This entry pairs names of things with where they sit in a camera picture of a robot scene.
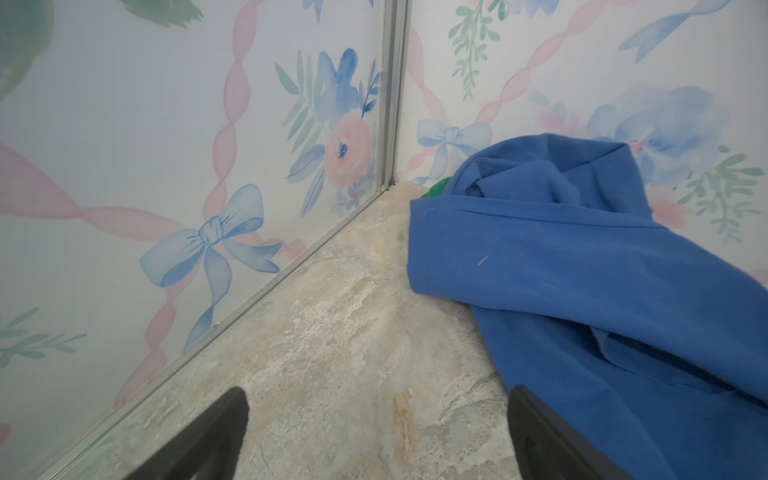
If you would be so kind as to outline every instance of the blue cloth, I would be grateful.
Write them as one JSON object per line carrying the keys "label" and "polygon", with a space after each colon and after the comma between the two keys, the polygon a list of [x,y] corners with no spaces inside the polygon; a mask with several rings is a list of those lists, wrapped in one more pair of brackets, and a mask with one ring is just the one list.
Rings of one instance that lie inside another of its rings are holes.
{"label": "blue cloth", "polygon": [[626,144],[473,155],[411,202],[408,275],[637,480],[768,478],[768,292],[652,220]]}

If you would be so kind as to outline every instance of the vertical metal frame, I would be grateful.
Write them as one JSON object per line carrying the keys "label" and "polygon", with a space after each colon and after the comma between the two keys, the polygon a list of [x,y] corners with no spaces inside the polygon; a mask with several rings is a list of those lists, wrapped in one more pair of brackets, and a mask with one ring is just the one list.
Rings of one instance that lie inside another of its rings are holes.
{"label": "vertical metal frame", "polygon": [[379,172],[379,190],[366,198],[360,208],[353,210],[337,224],[328,229],[320,238],[312,242],[307,249],[286,265],[280,273],[240,304],[230,315],[216,324],[195,345],[157,374],[128,401],[106,415],[89,432],[79,438],[40,472],[37,480],[72,480],[69,474],[76,462],[89,453],[89,448],[97,446],[122,419],[131,414],[149,395],[159,389],[184,365],[191,361],[202,349],[232,325],[272,288],[290,275],[304,260],[315,253],[326,241],[347,225],[360,212],[365,210],[384,190],[394,183],[395,152],[397,148],[397,130],[400,113],[402,80],[405,73],[406,34],[408,31],[409,8],[411,0],[383,0],[384,25],[382,28],[382,95],[379,97],[379,127],[376,150],[377,172]]}

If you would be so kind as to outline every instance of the folded blue cloth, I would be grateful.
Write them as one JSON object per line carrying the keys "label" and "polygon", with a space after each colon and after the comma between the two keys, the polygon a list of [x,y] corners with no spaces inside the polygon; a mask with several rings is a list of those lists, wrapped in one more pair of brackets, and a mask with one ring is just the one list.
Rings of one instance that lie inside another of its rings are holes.
{"label": "folded blue cloth", "polygon": [[768,478],[768,292],[653,221],[626,144],[473,155],[411,202],[408,275],[637,480]]}

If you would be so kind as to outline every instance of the marble countertop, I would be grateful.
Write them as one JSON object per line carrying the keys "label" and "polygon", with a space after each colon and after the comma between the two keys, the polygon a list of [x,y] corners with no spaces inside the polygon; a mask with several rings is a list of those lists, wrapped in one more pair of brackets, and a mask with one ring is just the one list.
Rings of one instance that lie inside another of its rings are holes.
{"label": "marble countertop", "polygon": [[250,407],[238,480],[519,478],[469,308],[409,288],[424,191],[385,192],[57,480],[123,478],[231,386]]}

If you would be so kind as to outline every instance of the blue ribbon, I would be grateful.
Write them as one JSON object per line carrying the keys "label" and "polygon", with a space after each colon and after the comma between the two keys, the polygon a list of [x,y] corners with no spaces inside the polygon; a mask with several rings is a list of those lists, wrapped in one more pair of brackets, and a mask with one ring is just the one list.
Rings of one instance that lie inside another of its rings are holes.
{"label": "blue ribbon", "polygon": [[411,182],[423,185],[427,180],[438,180],[448,169],[448,146],[452,148],[451,162],[457,169],[470,155],[476,154],[491,144],[491,128],[487,124],[472,124],[467,128],[448,127],[437,120],[421,120],[416,129],[416,137],[422,147],[440,148],[435,154],[432,169],[426,177],[418,177]]}
{"label": "blue ribbon", "polygon": [[155,285],[168,288],[178,284],[203,257],[205,275],[210,286],[210,307],[195,323],[187,337],[184,351],[208,330],[214,317],[214,307],[224,298],[232,284],[230,264],[213,245],[221,242],[240,262],[264,273],[277,273],[280,268],[270,259],[282,246],[251,247],[231,240],[244,233],[255,232],[264,223],[264,205],[256,185],[241,187],[232,195],[221,215],[208,220],[199,230],[185,228],[165,237],[139,260],[141,269]]}
{"label": "blue ribbon", "polygon": [[668,17],[661,18],[642,28],[638,33],[629,37],[619,50],[629,50],[637,47],[637,54],[634,57],[634,63],[640,61],[648,55],[651,50],[656,48],[666,37],[677,29],[690,17],[698,15],[709,15],[717,12],[724,6],[731,3],[732,0],[701,0],[688,13],[678,13]]}

